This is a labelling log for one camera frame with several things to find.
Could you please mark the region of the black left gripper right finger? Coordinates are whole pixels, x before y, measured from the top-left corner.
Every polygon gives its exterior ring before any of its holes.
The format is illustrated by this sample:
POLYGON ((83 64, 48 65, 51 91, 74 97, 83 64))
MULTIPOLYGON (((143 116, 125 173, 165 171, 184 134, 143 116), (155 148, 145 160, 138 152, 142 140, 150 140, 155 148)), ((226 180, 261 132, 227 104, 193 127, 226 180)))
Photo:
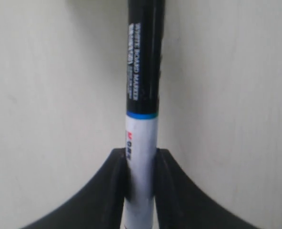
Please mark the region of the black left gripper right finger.
POLYGON ((155 202, 161 229, 255 228, 206 195, 167 149, 155 156, 155 202))

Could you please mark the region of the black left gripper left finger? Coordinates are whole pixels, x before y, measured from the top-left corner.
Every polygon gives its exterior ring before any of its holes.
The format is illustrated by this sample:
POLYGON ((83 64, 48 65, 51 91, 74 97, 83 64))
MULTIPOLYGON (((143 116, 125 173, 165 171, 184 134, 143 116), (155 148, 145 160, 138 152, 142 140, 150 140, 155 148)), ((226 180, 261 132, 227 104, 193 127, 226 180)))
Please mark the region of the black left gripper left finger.
POLYGON ((119 229, 127 191, 124 148, 111 151, 93 178, 64 204, 27 229, 119 229))

